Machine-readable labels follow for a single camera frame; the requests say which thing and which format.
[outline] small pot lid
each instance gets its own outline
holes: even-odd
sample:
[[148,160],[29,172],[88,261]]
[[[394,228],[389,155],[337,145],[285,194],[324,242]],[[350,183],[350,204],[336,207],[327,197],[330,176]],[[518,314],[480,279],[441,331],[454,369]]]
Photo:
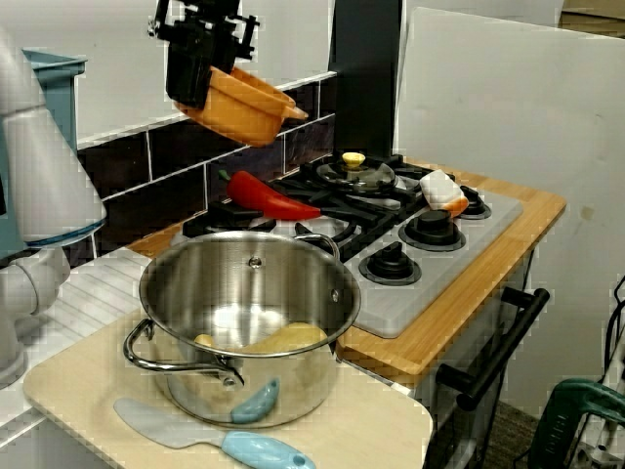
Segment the small pot lid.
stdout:
[[388,165],[365,164],[361,153],[343,153],[342,161],[318,166],[317,175],[326,183],[354,192],[378,192],[395,186],[396,175]]

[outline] pot handle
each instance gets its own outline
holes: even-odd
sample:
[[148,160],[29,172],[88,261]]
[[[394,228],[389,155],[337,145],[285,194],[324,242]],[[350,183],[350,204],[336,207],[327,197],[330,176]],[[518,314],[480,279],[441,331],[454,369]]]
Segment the pot handle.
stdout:
[[224,386],[232,386],[233,384],[244,385],[243,378],[233,368],[225,366],[220,363],[166,363],[166,362],[152,362],[150,360],[142,359],[137,356],[133,351],[133,346],[139,336],[145,332],[148,340],[154,335],[154,321],[150,319],[144,319],[128,334],[124,341],[124,357],[134,366],[137,366],[148,371],[157,371],[165,373],[181,373],[186,371],[217,371],[227,375],[224,378]]
[[341,260],[341,251],[339,251],[339,246],[332,240],[330,236],[326,236],[325,234],[298,234],[295,236],[295,239],[299,239],[300,241],[324,241],[327,245],[332,249],[332,254],[337,261]]

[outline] yellow food in pot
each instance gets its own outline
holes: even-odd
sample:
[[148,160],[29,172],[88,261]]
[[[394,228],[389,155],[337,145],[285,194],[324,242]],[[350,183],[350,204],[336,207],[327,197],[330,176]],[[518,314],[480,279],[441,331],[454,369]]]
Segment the yellow food in pot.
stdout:
[[[260,342],[237,349],[224,350],[241,354],[275,354],[302,349],[316,344],[325,338],[327,338],[327,335],[317,326],[304,322],[293,322]],[[195,337],[195,342],[206,347],[214,346],[213,338],[207,334],[198,335]]]

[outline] white wall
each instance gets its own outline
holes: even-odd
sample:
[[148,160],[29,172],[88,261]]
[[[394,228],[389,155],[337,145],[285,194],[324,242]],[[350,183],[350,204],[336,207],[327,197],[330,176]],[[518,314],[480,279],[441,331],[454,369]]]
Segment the white wall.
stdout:
[[400,150],[567,199],[532,268],[553,300],[503,392],[539,415],[557,382],[602,374],[610,289],[625,274],[625,41],[435,10],[411,31]]
[[[273,85],[327,70],[331,0],[243,0],[261,22],[244,68]],[[178,113],[165,93],[165,43],[146,34],[156,0],[21,0],[0,22],[22,47],[86,56],[77,80],[78,139]],[[172,2],[172,7],[179,5]]]

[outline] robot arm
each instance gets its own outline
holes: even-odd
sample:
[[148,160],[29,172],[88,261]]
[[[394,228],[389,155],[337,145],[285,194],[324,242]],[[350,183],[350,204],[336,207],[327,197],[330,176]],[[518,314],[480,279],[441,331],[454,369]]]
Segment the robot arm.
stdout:
[[[0,266],[0,389],[25,369],[16,321],[47,310],[69,277],[60,246],[104,223],[106,211],[61,134],[29,61],[0,28],[0,158],[8,163],[9,199],[26,247],[36,254]],[[0,238],[0,260],[7,255]]]
[[[184,0],[185,16],[167,24],[170,0],[159,0],[148,34],[169,42],[166,90],[182,105],[204,108],[213,66],[230,74],[237,57],[252,59],[250,46],[255,17],[238,12],[240,0]],[[233,35],[237,21],[245,23],[243,38]]]

